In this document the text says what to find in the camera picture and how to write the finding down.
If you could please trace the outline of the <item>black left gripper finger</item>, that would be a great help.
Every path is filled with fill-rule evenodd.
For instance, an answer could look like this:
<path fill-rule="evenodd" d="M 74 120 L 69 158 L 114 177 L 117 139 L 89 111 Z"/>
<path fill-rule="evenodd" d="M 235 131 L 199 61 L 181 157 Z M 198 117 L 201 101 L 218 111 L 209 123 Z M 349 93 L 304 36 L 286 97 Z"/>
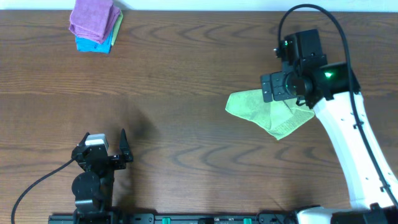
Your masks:
<path fill-rule="evenodd" d="M 90 135 L 90 133 L 89 132 L 87 132 L 84 136 L 83 136 L 83 139 L 79 142 L 79 146 L 84 146 L 85 145 L 85 141 L 86 141 L 86 139 L 87 139 L 87 137 Z"/>
<path fill-rule="evenodd" d="M 125 129 L 121 130 L 121 136 L 120 136 L 120 141 L 119 141 L 119 150 L 122 152 L 125 162 L 132 162 L 134 160 L 134 157 L 133 157 L 130 147 L 129 147 L 129 143 L 127 141 Z"/>

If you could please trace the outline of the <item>green microfiber cloth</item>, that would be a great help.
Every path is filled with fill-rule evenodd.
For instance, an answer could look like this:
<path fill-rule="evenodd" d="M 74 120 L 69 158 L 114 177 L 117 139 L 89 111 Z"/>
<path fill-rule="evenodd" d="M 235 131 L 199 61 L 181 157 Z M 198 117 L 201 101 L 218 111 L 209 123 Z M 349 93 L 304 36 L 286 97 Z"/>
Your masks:
<path fill-rule="evenodd" d="M 260 89 L 230 94 L 225 110 L 257 124 L 277 140 L 288 136 L 315 116 L 309 107 L 296 105 L 295 99 L 265 103 Z"/>

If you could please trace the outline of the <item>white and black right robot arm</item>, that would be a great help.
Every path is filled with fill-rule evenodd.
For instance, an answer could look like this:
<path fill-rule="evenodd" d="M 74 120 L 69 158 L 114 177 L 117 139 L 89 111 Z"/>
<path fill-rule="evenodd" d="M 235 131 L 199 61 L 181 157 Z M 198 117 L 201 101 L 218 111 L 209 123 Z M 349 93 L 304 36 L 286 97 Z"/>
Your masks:
<path fill-rule="evenodd" d="M 361 88 L 345 63 L 329 64 L 316 29 L 285 36 L 282 70 L 261 77 L 264 102 L 296 99 L 325 128 L 349 190 L 351 208 L 300 208 L 286 223 L 397 223 L 397 179 L 373 134 Z"/>

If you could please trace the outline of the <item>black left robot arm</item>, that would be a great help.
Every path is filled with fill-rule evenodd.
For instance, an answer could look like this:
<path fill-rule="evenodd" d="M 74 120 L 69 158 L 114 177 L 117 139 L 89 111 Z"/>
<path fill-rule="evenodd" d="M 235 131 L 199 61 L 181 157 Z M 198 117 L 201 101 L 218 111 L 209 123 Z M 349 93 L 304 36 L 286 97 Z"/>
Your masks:
<path fill-rule="evenodd" d="M 128 219 L 112 206 L 114 172 L 133 161 L 126 132 L 121 130 L 120 154 L 108 155 L 104 134 L 86 133 L 72 151 L 72 159 L 83 169 L 72 183 L 76 210 L 73 223 L 124 223 Z"/>

